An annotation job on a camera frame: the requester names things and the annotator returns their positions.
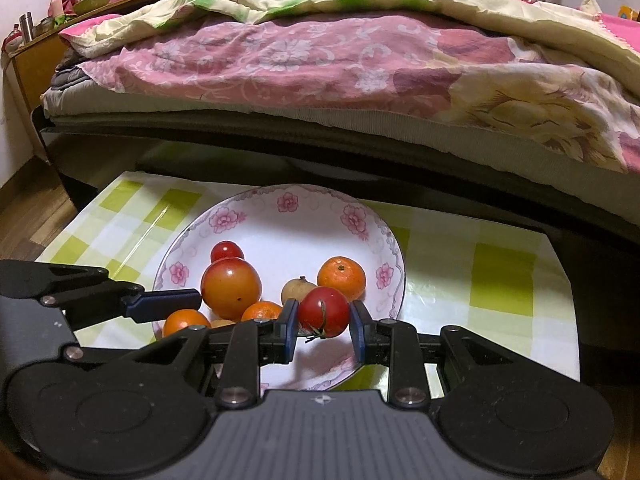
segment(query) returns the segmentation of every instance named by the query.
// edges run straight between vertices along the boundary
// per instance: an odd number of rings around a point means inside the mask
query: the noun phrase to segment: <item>orange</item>
[[[240,321],[247,321],[249,319],[278,319],[278,316],[282,312],[282,307],[279,304],[273,303],[273,301],[258,301],[258,303],[252,304],[242,314]]]
[[[362,267],[344,256],[334,256],[325,261],[318,272],[317,282],[318,286],[336,288],[347,301],[357,300],[367,286]]]
[[[185,308],[183,310],[176,310],[166,319],[162,327],[162,337],[167,337],[191,325],[211,327],[209,320],[204,314],[199,313],[197,310]]]

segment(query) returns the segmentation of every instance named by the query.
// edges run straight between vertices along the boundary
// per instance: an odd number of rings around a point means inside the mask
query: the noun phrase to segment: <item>green bowl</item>
[[[78,3],[74,4],[74,11],[78,16],[82,16],[92,10],[100,9],[100,7],[109,5],[110,1],[111,0],[80,0]]]

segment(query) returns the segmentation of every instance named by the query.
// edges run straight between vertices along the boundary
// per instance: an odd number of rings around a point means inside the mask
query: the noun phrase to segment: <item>plate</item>
[[[215,244],[231,240],[254,266],[262,298],[280,304],[291,278],[316,282],[332,256],[358,262],[367,278],[362,300],[373,319],[396,318],[404,297],[404,261],[391,229],[373,210],[351,196],[320,186],[289,184],[252,189],[204,212],[169,248],[154,290],[196,288]],[[200,311],[216,319],[204,303]],[[159,336],[163,322],[154,323]],[[292,364],[260,369],[265,389],[325,390],[358,369],[349,330],[340,336],[296,345]]]

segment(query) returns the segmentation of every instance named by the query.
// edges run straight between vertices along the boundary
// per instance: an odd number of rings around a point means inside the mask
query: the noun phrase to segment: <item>checkered tablecloth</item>
[[[42,253],[39,261],[101,266],[116,280],[151,289],[172,241],[202,212],[250,186],[124,173]],[[404,256],[399,319],[437,334],[465,326],[578,379],[578,338],[569,281],[545,235],[494,222],[363,201],[391,227]],[[84,346],[139,348],[150,324],[115,319],[77,332]],[[435,375],[428,368],[432,388]],[[380,387],[386,372],[365,367],[343,387]]]

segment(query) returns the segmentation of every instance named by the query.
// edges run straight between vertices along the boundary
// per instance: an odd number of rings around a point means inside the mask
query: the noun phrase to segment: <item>mattress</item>
[[[620,222],[620,229],[613,227],[610,216],[593,219],[591,222],[618,231],[622,229],[626,238],[640,240],[640,175],[624,174],[585,164],[567,156],[552,152],[529,139],[505,135],[483,128],[450,126],[433,121],[420,120],[400,114],[364,110],[333,110],[325,108],[273,108],[257,105],[223,105],[179,100],[157,96],[124,94],[102,88],[92,80],[62,90],[49,89],[43,95],[45,114],[58,127],[74,125],[126,124],[127,126],[170,126],[175,116],[177,124],[191,123],[190,129],[205,127],[207,121],[203,110],[226,110],[247,114],[253,128],[260,128],[251,113],[265,117],[289,118],[309,123],[309,131],[297,129],[293,136],[303,141],[311,135],[312,125],[341,128],[371,136],[372,145],[383,139],[394,139],[403,143],[427,146],[440,153],[475,163],[481,167],[514,174],[524,179],[551,186],[565,195],[580,199],[586,204],[622,217],[633,224],[632,231]],[[342,138],[340,142],[349,143]],[[494,182],[496,186],[509,191],[513,180]],[[530,197],[538,202],[548,203],[550,196],[543,187],[539,196]],[[558,198],[551,204],[565,210]]]

